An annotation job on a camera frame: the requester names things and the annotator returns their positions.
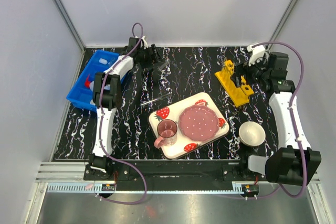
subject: strawberry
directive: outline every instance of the strawberry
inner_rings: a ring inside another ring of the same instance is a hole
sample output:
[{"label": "strawberry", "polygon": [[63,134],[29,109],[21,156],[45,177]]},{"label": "strawberry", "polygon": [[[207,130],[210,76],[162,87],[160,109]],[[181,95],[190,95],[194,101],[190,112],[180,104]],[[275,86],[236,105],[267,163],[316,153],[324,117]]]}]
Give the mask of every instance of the strawberry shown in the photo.
[{"label": "strawberry", "polygon": [[84,83],[84,86],[87,87],[88,89],[90,88],[90,83],[91,83],[91,81],[89,81],[89,77],[90,77],[90,75],[88,75],[88,77],[86,78],[85,83]]},{"label": "strawberry", "polygon": [[208,103],[205,100],[200,99],[199,101],[195,102],[195,105],[207,106]]},{"label": "strawberry", "polygon": [[223,118],[219,118],[219,127],[222,129],[224,128],[224,125],[225,125],[225,120]]},{"label": "strawberry", "polygon": [[185,147],[184,147],[184,151],[185,152],[191,152],[193,150],[195,150],[197,147],[199,147],[199,144],[195,144],[195,143],[192,143],[192,144],[187,144]]},{"label": "strawberry", "polygon": [[165,107],[163,109],[160,109],[156,112],[155,117],[159,120],[162,121],[163,119],[166,119],[167,116],[169,115],[169,108]]}]

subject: yellow object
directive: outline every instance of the yellow object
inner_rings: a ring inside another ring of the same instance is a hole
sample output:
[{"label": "yellow object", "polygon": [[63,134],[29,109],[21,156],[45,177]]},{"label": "yellow object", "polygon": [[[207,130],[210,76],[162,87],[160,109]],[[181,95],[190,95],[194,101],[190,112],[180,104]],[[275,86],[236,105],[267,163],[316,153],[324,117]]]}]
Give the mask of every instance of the yellow object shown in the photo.
[{"label": "yellow object", "polygon": [[230,98],[236,107],[242,106],[249,102],[248,97],[254,94],[254,91],[250,85],[246,85],[244,77],[242,77],[242,85],[237,88],[230,77],[233,75],[235,65],[232,61],[226,60],[224,62],[224,67],[221,71],[215,73],[215,76],[218,78],[225,91],[228,93]]}]

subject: pink polka dot plate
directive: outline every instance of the pink polka dot plate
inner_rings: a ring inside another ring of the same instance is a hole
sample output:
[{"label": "pink polka dot plate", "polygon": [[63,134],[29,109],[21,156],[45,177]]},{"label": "pink polka dot plate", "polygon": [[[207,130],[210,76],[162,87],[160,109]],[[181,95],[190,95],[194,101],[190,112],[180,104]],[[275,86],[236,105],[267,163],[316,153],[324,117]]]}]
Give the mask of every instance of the pink polka dot plate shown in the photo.
[{"label": "pink polka dot plate", "polygon": [[178,122],[182,134],[198,142],[212,139],[219,130],[219,119],[216,113],[202,105],[186,108]]}]

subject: blue bin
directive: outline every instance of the blue bin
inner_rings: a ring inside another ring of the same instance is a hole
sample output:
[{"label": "blue bin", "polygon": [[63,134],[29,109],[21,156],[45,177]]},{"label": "blue bin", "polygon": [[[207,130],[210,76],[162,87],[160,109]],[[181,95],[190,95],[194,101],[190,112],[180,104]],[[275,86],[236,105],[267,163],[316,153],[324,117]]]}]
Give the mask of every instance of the blue bin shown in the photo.
[{"label": "blue bin", "polygon": [[[97,50],[94,53],[67,96],[67,99],[73,106],[79,109],[97,111],[97,107],[90,104],[93,92],[85,86],[85,81],[88,76],[90,76],[89,81],[93,81],[96,72],[104,72],[107,70],[117,61],[118,56],[119,54],[115,52],[107,52],[103,50]],[[99,63],[99,59],[101,58],[107,60],[108,63],[106,65]]]}]

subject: pink mug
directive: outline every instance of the pink mug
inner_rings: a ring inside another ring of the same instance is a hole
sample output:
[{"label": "pink mug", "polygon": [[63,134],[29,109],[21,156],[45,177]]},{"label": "pink mug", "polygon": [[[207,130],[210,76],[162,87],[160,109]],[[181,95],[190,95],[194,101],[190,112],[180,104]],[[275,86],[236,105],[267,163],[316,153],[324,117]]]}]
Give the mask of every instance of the pink mug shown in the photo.
[{"label": "pink mug", "polygon": [[158,124],[157,133],[159,137],[155,140],[154,146],[172,146],[177,141],[177,125],[170,119],[165,119]]}]

